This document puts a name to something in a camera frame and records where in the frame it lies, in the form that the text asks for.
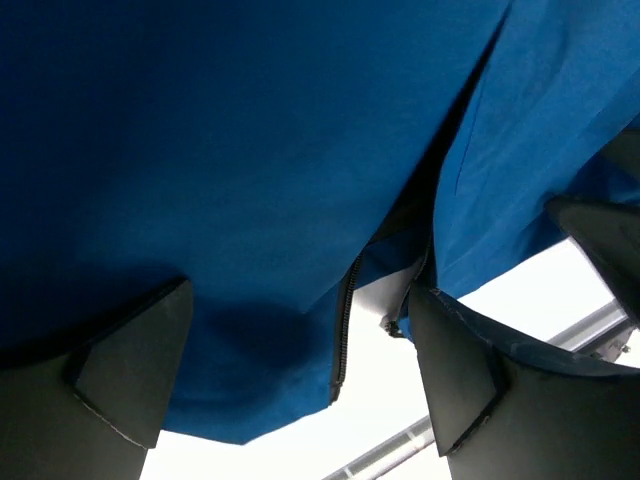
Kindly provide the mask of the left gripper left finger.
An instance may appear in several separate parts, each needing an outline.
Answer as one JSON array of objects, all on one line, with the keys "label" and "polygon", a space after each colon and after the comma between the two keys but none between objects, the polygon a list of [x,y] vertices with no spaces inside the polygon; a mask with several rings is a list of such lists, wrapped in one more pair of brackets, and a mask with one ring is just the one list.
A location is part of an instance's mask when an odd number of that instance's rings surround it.
[{"label": "left gripper left finger", "polygon": [[178,277],[1,350],[4,479],[137,479],[157,445],[193,317]]}]

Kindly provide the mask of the blue and black jacket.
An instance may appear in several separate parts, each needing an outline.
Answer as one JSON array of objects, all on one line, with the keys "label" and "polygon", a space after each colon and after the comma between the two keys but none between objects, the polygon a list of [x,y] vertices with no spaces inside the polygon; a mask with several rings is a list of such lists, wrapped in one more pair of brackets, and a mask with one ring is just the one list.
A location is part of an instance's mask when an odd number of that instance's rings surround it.
[{"label": "blue and black jacket", "polygon": [[167,430],[328,407],[354,289],[428,256],[464,296],[634,203],[635,1],[5,1],[1,345],[194,289]]}]

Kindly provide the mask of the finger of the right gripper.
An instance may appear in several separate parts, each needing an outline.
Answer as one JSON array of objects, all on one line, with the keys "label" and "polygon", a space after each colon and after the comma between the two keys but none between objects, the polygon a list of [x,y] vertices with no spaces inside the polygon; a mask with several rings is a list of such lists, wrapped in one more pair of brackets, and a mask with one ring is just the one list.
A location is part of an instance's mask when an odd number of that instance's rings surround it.
[{"label": "finger of the right gripper", "polygon": [[546,202],[627,316],[639,322],[639,131],[625,129]]}]

